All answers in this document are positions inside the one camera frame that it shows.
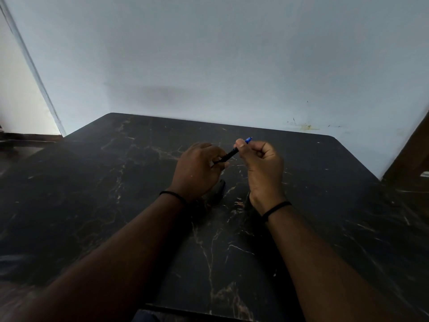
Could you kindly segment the person's left hand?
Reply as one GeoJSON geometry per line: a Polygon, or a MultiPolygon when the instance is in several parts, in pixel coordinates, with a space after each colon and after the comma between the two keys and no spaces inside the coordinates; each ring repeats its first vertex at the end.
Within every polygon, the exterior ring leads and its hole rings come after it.
{"type": "Polygon", "coordinates": [[[222,172],[214,172],[210,163],[226,151],[211,143],[190,146],[178,159],[171,185],[167,190],[180,194],[190,204],[208,193],[219,181],[222,172]]]}

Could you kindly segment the person's right hand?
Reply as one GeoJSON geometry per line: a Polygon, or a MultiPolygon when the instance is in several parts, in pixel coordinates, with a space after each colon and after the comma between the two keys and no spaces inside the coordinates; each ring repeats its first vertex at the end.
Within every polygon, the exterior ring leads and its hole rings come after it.
{"type": "Polygon", "coordinates": [[[249,141],[248,169],[250,202],[262,216],[275,205],[287,201],[282,188],[284,161],[266,141],[249,141]]]}

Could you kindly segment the black pen with blue end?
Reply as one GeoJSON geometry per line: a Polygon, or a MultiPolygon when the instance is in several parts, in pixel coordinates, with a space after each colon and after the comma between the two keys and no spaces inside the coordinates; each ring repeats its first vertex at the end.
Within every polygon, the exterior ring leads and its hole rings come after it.
{"type": "Polygon", "coordinates": [[[211,161],[210,163],[210,168],[214,168],[214,162],[216,161],[222,161],[222,162],[226,162],[229,159],[233,158],[236,154],[238,154],[239,152],[237,151],[237,149],[234,147],[231,151],[227,152],[225,155],[220,156],[220,155],[216,155],[213,158],[217,158],[211,161]]]}

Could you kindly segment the person's left forearm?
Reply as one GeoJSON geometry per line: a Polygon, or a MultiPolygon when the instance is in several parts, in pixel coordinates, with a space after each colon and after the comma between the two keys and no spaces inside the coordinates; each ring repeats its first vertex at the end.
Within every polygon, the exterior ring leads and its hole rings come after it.
{"type": "Polygon", "coordinates": [[[131,322],[184,208],[171,195],[159,196],[21,308],[11,322],[131,322]]]}

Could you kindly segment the person's right forearm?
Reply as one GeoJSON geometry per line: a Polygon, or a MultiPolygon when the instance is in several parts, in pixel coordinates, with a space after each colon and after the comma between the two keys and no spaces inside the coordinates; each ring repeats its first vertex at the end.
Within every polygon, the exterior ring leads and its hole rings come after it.
{"type": "Polygon", "coordinates": [[[306,322],[422,322],[390,301],[300,219],[292,206],[266,222],[306,322]]]}

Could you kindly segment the black left wristband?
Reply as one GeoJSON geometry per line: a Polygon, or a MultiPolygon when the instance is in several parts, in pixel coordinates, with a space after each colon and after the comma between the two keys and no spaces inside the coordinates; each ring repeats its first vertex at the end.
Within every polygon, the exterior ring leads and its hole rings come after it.
{"type": "Polygon", "coordinates": [[[171,196],[177,198],[184,206],[188,206],[189,205],[189,203],[186,201],[185,198],[183,198],[180,194],[177,194],[174,191],[164,190],[164,191],[161,191],[159,193],[159,196],[161,196],[161,195],[171,195],[171,196]]]}

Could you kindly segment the black wristband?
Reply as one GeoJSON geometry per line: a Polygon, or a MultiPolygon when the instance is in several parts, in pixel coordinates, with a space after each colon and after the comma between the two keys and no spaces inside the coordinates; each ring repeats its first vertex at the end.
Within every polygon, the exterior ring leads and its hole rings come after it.
{"type": "Polygon", "coordinates": [[[177,194],[174,191],[164,190],[164,191],[161,191],[159,193],[159,196],[161,196],[161,195],[171,195],[171,196],[177,198],[184,206],[188,206],[189,205],[189,203],[186,201],[185,198],[183,198],[180,194],[177,194]]]}
{"type": "Polygon", "coordinates": [[[269,209],[268,211],[266,211],[261,219],[263,220],[263,222],[268,222],[269,217],[271,216],[271,214],[275,213],[276,211],[286,207],[286,206],[291,206],[291,202],[290,201],[283,201],[277,205],[275,205],[274,207],[272,207],[271,209],[269,209]]]}

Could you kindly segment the black right wristband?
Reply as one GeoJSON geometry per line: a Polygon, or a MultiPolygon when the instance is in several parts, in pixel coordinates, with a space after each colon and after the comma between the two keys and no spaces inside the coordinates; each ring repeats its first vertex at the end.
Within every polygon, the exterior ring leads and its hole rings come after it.
{"type": "Polygon", "coordinates": [[[263,220],[263,222],[268,222],[269,217],[271,216],[271,214],[275,213],[276,211],[286,207],[286,206],[291,206],[291,202],[290,201],[283,201],[277,205],[275,205],[274,207],[272,207],[271,209],[269,209],[268,211],[266,211],[261,219],[263,220]]]}

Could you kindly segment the white door frame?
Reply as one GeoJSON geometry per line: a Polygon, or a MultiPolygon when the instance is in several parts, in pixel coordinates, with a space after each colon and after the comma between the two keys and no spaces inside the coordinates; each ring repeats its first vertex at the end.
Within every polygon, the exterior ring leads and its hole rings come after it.
{"type": "Polygon", "coordinates": [[[66,135],[5,0],[0,0],[0,130],[66,135]]]}

